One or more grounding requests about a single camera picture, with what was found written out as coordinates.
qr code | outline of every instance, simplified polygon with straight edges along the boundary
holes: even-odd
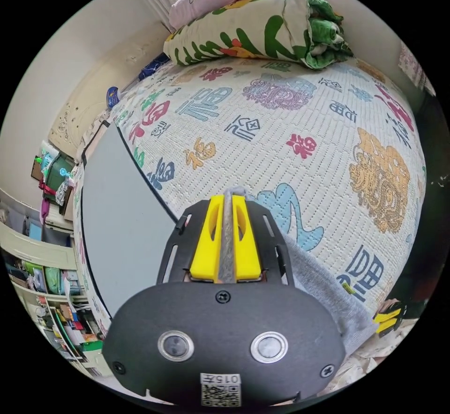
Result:
[[[203,384],[202,405],[211,407],[239,407],[240,384]]]

folded quilt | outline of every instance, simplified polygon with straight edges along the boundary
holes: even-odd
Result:
[[[325,0],[239,0],[171,34],[164,53],[179,65],[229,55],[323,69],[353,56],[342,20]]]

white wall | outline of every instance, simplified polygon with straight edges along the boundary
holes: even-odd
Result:
[[[0,132],[0,188],[39,209],[34,156],[58,112],[94,63],[157,20],[144,0],[93,0],[45,44],[23,76]]]

blue object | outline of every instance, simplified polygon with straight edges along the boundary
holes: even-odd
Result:
[[[159,67],[161,67],[163,64],[170,61],[170,58],[165,54],[162,53],[158,55],[153,61],[151,61],[142,71],[139,73],[139,81],[142,81],[144,78],[150,77],[153,75]]]
[[[35,241],[42,241],[42,227],[30,222],[30,232],[28,236]]]
[[[119,103],[118,92],[119,88],[117,86],[111,86],[106,93],[106,104],[110,110]]]

screw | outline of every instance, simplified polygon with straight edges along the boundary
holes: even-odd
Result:
[[[231,300],[231,295],[227,291],[219,291],[216,294],[216,300],[219,303],[228,303]]]
[[[125,366],[120,362],[117,362],[117,361],[113,362],[112,368],[119,375],[123,375],[125,373]]]
[[[328,366],[325,366],[321,371],[320,371],[320,376],[322,378],[328,378],[331,377],[331,375],[333,375],[334,372],[334,366],[333,364],[328,364]]]

